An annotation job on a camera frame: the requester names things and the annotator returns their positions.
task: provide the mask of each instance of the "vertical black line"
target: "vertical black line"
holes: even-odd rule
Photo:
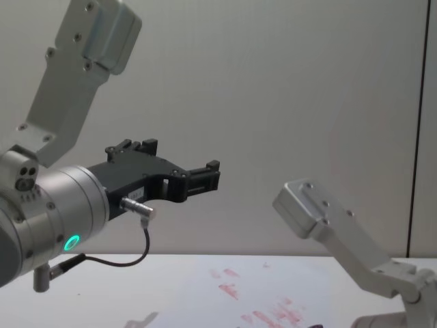
[[[413,175],[412,175],[410,220],[408,222],[408,240],[407,240],[407,254],[406,254],[407,258],[410,257],[412,216],[413,216],[413,212],[414,212],[414,194],[416,191],[417,157],[419,155],[419,138],[420,138],[420,134],[421,134],[423,86],[425,84],[426,50],[427,50],[427,44],[428,44],[429,12],[430,11],[431,11],[431,0],[428,0],[428,8],[427,8],[427,13],[426,13],[426,26],[425,26],[425,41],[423,43],[421,92],[420,92],[420,98],[419,98],[419,112],[418,112],[418,116],[417,116],[416,150],[414,153],[414,169],[413,169]]]

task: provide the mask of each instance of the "metal bracket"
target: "metal bracket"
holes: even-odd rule
[[[393,298],[400,294],[406,307],[408,327],[435,328],[437,316],[437,278],[431,270],[416,271],[411,264],[390,259],[356,222],[354,213],[345,210],[320,184],[313,180],[288,182],[273,202],[273,207],[300,238],[314,238],[336,258],[351,278],[363,289]],[[384,323],[399,316],[378,317]],[[397,327],[364,325],[355,327]]]
[[[5,141],[49,167],[76,143],[100,85],[126,67],[141,20],[117,0],[72,0],[46,52],[47,69],[26,122]]]

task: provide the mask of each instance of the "silver connector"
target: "silver connector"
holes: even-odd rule
[[[120,202],[120,208],[137,213],[141,218],[152,220],[156,216],[156,210],[152,207],[138,203],[130,198],[123,197]]]
[[[33,271],[33,290],[46,292],[50,286],[50,266],[48,263],[35,268]]]

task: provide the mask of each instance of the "cylindrical joint housing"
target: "cylindrical joint housing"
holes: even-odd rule
[[[8,236],[15,254],[15,267],[7,277],[0,273],[0,286],[86,241],[108,221],[106,193],[90,171],[77,166],[40,175],[31,191],[5,192],[0,199],[0,236]],[[3,253],[2,268],[8,265]]]

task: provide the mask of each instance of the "paper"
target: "paper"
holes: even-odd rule
[[[329,281],[308,260],[290,268],[284,261],[212,257],[197,265],[175,305],[147,328],[333,327]]]

